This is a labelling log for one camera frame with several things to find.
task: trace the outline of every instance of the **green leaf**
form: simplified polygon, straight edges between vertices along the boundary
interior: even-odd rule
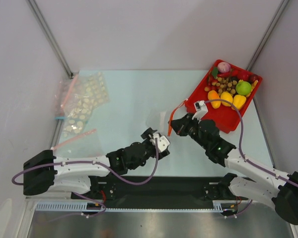
[[[211,75],[212,75],[214,78],[216,78],[217,75],[218,75],[218,73],[219,73],[218,68],[217,68],[217,67],[214,67],[214,68],[212,69],[212,73],[211,73]]]

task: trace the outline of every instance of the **light blue table surface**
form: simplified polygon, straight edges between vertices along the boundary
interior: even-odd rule
[[[89,75],[97,71],[81,71]],[[84,131],[97,129],[93,135],[86,136],[73,144],[61,147],[56,154],[60,156],[86,157],[97,155],[142,142],[140,135],[151,126],[166,134],[167,121],[171,111],[188,98],[201,79],[205,70],[110,70],[104,74],[110,102],[96,108]],[[166,112],[165,120],[160,121],[160,112]],[[174,119],[186,114],[180,108]],[[245,115],[244,153],[267,165],[272,165],[264,140],[254,103],[251,102]],[[230,134],[221,136],[238,145],[240,125]],[[159,161],[155,176],[224,176],[235,171],[211,162],[205,151],[190,137],[180,137],[172,133],[169,137],[170,155]],[[144,167],[129,171],[127,175],[148,176],[152,173],[154,159],[149,159]]]

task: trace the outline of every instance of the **table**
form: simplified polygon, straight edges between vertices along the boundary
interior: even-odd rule
[[[160,129],[166,134],[171,111],[188,98],[203,76],[205,70],[109,70],[102,71],[110,102],[96,108],[85,131],[97,129],[94,135],[80,139],[57,150],[56,155],[85,157],[95,156],[141,142],[140,135],[148,128]],[[81,71],[89,75],[97,71]],[[186,114],[180,108],[174,119]],[[272,166],[260,121],[253,102],[243,116],[243,151],[251,158]],[[240,125],[234,132],[221,136],[238,145]],[[205,151],[190,137],[179,137],[173,133],[169,138],[170,155],[159,161],[155,176],[221,177],[226,173],[242,174],[211,162]],[[129,176],[149,176],[154,159],[144,167],[128,171]]]

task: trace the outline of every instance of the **white wall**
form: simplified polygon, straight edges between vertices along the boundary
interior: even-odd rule
[[[12,199],[7,238],[24,201],[22,187],[11,178],[48,148],[55,126],[53,97],[63,76],[26,1],[0,1],[0,205]]]
[[[298,0],[291,1],[253,71],[256,100],[278,168],[298,171]]]
[[[246,67],[281,0],[37,0],[73,71]]]

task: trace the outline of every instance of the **red tomato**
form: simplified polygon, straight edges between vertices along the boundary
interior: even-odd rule
[[[248,81],[249,75],[250,75],[249,72],[247,72],[246,70],[243,70],[237,74],[237,78],[239,80]]]

